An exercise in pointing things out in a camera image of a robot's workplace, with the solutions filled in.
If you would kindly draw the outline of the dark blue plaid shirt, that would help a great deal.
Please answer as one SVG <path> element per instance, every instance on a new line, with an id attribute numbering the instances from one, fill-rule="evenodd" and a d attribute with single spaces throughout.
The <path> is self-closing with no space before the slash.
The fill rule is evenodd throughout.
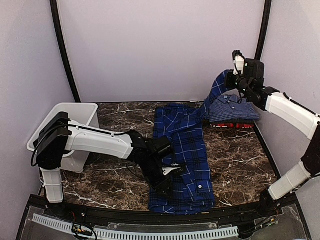
<path id="1" fill-rule="evenodd" d="M 153 138 L 166 136 L 174 149 L 174 154 L 164 158 L 162 164 L 166 167 L 180 165 L 182 172 L 172 178 L 171 199 L 161 197 L 152 189 L 149 191 L 151 212 L 192 215 L 215 207 L 202 122 L 214 101 L 229 91 L 225 86 L 228 73 L 225 70 L 216 78 L 199 108 L 170 103 L 155 109 Z"/>

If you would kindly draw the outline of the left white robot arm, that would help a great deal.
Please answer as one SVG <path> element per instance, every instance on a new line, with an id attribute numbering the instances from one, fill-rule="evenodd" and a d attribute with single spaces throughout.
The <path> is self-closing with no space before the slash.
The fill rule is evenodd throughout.
<path id="1" fill-rule="evenodd" d="M 111 132 L 83 125 L 59 112 L 39 133 L 35 140 L 31 166 L 42 172 L 46 199 L 51 210 L 60 218 L 67 218 L 70 206 L 64 202 L 61 167 L 63 155 L 71 151 L 98 153 L 137 164 L 145 181 L 161 197 L 173 196 L 173 170 L 162 165 L 162 159 L 173 153 L 166 136 L 151 139 L 138 131 Z"/>

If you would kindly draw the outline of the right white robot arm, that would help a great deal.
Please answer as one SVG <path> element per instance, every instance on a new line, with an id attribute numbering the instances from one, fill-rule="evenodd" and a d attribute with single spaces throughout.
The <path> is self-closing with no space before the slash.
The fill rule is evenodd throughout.
<path id="1" fill-rule="evenodd" d="M 227 88 L 238 90 L 258 109 L 288 124 L 280 133 L 305 138 L 302 145 L 306 150 L 301 159 L 267 189 L 268 197 L 255 205 L 255 213 L 260 217 L 266 217 L 274 210 L 274 201 L 299 190 L 307 181 L 319 177 L 320 116 L 295 102 L 286 93 L 270 86 L 263 86 L 259 80 L 246 78 L 234 70 L 227 71 L 224 84 Z"/>

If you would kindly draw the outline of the light blue checked folded shirt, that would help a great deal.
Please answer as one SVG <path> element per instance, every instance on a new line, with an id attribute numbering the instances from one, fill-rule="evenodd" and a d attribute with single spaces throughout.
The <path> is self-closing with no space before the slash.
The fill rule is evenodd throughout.
<path id="1" fill-rule="evenodd" d="M 240 102 L 235 95 L 221 95 L 209 107 L 204 118 L 211 123 L 222 123 L 234 120 L 257 121 L 259 114 L 246 99 Z"/>

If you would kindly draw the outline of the red black folded shirt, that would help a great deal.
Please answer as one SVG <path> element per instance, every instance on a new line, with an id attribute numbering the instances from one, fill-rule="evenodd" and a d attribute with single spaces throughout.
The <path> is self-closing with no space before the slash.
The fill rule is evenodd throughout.
<path id="1" fill-rule="evenodd" d="M 232 119 L 228 121 L 210 122 L 213 128 L 235 128 L 235 129 L 251 129 L 255 125 L 253 120 Z"/>

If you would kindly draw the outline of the right black frame post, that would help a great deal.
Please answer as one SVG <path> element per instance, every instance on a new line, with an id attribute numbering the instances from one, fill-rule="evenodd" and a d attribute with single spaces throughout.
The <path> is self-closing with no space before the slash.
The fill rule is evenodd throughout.
<path id="1" fill-rule="evenodd" d="M 261 26 L 259 31 L 259 37 L 258 37 L 257 47 L 255 51 L 255 56 L 254 56 L 255 60 L 260 61 L 262 58 L 265 41 L 267 37 L 270 15 L 271 15 L 271 7 L 272 7 L 272 0 L 265 0 L 263 13 L 262 13 Z"/>

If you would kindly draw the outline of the black frame post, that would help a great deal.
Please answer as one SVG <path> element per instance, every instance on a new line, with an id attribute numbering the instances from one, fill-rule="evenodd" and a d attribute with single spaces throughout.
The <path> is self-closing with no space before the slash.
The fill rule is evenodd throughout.
<path id="1" fill-rule="evenodd" d="M 271 15 L 271 7 L 272 7 L 272 0 L 265 0 L 263 13 L 262 13 L 261 26 L 259 31 L 259 37 L 258 37 L 257 47 L 255 51 L 255 56 L 254 56 L 255 60 L 260 61 L 262 58 L 265 41 L 267 37 L 270 15 Z"/>
<path id="2" fill-rule="evenodd" d="M 53 20 L 53 26 L 55 30 L 55 35 L 56 35 L 56 40 L 58 43 L 58 48 L 61 56 L 61 60 L 63 63 L 63 67 L 65 70 L 65 74 L 67 77 L 67 81 L 73 96 L 73 99 L 76 103 L 81 103 L 81 98 L 80 94 L 76 85 L 75 78 L 73 76 L 71 64 L 69 61 L 69 56 L 67 53 L 67 48 L 63 36 L 63 30 L 62 30 L 62 25 L 61 25 L 61 20 L 60 20 L 60 14 L 59 14 L 59 9 L 58 9 L 58 1 L 57 0 L 50 0 L 50 9 L 51 9 L 51 15 L 52 15 L 52 20 Z"/>

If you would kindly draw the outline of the black front rail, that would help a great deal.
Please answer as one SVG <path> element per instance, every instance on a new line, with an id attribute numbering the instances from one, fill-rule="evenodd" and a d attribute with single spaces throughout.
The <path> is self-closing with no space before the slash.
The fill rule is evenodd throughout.
<path id="1" fill-rule="evenodd" d="M 75 220 L 77 223 L 107 225 L 113 223 L 147 224 L 147 225 L 174 225 L 199 224 L 218 222 L 219 224 L 246 224 L 259 218 L 267 218 L 282 214 L 281 208 L 297 203 L 295 196 L 287 196 L 278 208 L 266 210 L 262 215 L 258 202 L 237 206 L 213 208 L 211 210 L 187 215 L 172 215 L 168 213 L 154 213 L 150 211 L 118 210 L 100 207 L 91 207 L 68 202 L 48 203 L 44 197 L 31 194 L 27 206 L 36 207 L 46 214 L 59 217 L 63 220 Z"/>

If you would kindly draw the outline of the left black frame post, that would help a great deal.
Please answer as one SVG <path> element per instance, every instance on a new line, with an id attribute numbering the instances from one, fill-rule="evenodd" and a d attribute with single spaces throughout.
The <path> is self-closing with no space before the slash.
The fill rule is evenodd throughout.
<path id="1" fill-rule="evenodd" d="M 67 77 L 67 81 L 73 96 L 73 99 L 76 103 L 81 103 L 81 98 L 80 94 L 76 85 L 75 78 L 73 76 L 71 64 L 69 61 L 69 56 L 67 53 L 67 48 L 63 36 L 63 30 L 62 30 L 62 25 L 61 25 L 61 20 L 60 20 L 60 14 L 59 14 L 59 9 L 58 9 L 58 1 L 57 0 L 50 0 L 50 9 L 51 9 L 51 15 L 52 15 L 52 20 L 53 20 L 53 26 L 55 30 L 55 35 L 56 35 L 56 40 L 58 43 L 58 48 L 61 56 L 61 60 L 63 63 L 63 67 L 65 70 L 65 74 Z"/>

